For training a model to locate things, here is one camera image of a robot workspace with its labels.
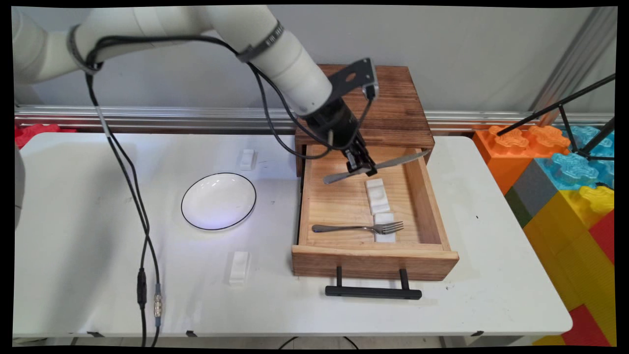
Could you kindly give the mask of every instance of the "drawer handle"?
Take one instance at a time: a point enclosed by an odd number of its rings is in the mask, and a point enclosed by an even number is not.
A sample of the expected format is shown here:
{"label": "drawer handle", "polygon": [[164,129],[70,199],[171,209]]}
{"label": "drawer handle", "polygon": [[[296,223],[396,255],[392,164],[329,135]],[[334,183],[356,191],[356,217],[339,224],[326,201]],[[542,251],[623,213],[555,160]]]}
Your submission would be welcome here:
{"label": "drawer handle", "polygon": [[400,300],[419,300],[421,298],[421,290],[411,290],[408,287],[408,275],[406,269],[399,270],[399,277],[402,281],[401,289],[389,288],[361,288],[361,287],[344,287],[343,286],[343,270],[341,266],[337,267],[337,285],[328,285],[325,287],[325,295],[327,296],[348,296],[348,297],[372,297],[375,299],[400,299]]}

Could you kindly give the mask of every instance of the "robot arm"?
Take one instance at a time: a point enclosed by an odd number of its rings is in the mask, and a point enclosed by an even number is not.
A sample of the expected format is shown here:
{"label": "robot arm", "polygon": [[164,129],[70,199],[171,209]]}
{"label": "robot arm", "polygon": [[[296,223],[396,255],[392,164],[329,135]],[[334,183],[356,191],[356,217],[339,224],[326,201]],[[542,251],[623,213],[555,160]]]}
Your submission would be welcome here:
{"label": "robot arm", "polygon": [[[11,21],[13,72],[17,82],[37,83],[80,69],[68,51],[67,31],[48,33],[15,8],[11,8]],[[97,8],[76,29],[75,42],[81,57],[86,58],[96,42],[109,35],[199,35],[215,29],[226,43],[242,53],[263,42],[277,24],[264,5]],[[177,42],[110,47],[99,53],[98,61],[173,44]],[[250,61],[275,83],[301,116],[319,109],[330,96],[332,85],[328,78],[287,30]]]}
{"label": "robot arm", "polygon": [[[38,83],[81,69],[78,60],[70,54],[68,31],[49,33],[16,8],[11,8],[11,24],[13,75],[17,83]],[[264,5],[93,9],[75,29],[74,44],[80,57],[85,59],[96,42],[105,36],[199,35],[212,29],[240,53],[241,61],[252,63],[279,88],[289,106],[306,120],[314,134],[326,140],[333,132],[334,147],[342,150],[348,159],[349,174],[345,177],[363,172],[371,176],[377,172],[358,132],[359,123],[341,98],[361,85],[370,101],[377,96],[376,72],[371,61],[360,60],[326,77],[299,40],[283,30]],[[180,42],[108,47],[99,51],[97,62],[177,43]],[[23,191],[24,175],[17,172],[23,172],[23,168],[17,150],[15,163],[16,191]],[[16,227],[21,202],[22,194],[16,192]]]}

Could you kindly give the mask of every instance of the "fork handle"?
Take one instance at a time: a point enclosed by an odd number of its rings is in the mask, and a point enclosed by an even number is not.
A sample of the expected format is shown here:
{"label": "fork handle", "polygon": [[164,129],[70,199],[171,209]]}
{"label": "fork handle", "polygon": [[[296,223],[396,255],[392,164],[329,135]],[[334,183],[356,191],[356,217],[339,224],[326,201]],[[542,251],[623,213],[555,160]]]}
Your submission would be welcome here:
{"label": "fork handle", "polygon": [[339,231],[339,230],[351,230],[351,229],[365,229],[369,230],[369,228],[364,226],[326,226],[326,225],[313,225],[312,230],[314,232],[330,232],[330,231]]}

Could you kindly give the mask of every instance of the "white block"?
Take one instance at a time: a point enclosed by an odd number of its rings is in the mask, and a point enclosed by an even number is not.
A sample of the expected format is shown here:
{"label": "white block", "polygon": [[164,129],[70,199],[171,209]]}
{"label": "white block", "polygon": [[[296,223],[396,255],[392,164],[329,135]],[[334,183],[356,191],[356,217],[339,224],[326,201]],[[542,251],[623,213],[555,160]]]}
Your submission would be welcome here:
{"label": "white block", "polygon": [[255,150],[245,149],[240,158],[240,170],[251,171],[255,167]]}
{"label": "white block", "polygon": [[367,198],[369,199],[371,215],[386,213],[391,210],[389,208],[387,193],[384,191],[382,178],[365,181],[365,187],[367,187]]}
{"label": "white block", "polygon": [[[374,224],[388,224],[394,222],[393,213],[378,213],[374,215]],[[392,234],[378,235],[376,234],[376,242],[395,242],[395,232]]]}
{"label": "white block", "polygon": [[236,251],[231,262],[230,285],[243,285],[247,279],[249,252]]}

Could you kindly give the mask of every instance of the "white table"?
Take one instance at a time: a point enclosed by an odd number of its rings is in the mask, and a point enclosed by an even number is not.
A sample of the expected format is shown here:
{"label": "white table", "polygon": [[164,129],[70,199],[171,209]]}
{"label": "white table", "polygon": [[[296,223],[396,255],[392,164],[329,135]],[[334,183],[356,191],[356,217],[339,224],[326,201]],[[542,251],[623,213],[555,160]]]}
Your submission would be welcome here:
{"label": "white table", "polygon": [[[162,335],[470,336],[559,334],[571,318],[472,141],[435,137],[428,163],[450,245],[460,261],[442,282],[410,282],[420,300],[327,297],[332,278],[294,277],[299,217],[294,158],[272,136],[118,134],[136,164],[164,293]],[[282,138],[292,146],[293,137]],[[239,171],[242,149],[258,152]],[[15,232],[14,337],[88,331],[140,336],[135,299],[143,234],[103,134],[45,133],[22,150],[26,194]],[[257,190],[251,216],[207,232],[182,217],[198,179],[236,172]],[[252,256],[231,287],[234,251]],[[155,275],[145,263],[149,305]],[[347,286],[399,281],[343,279]],[[147,309],[149,335],[154,331]]]}

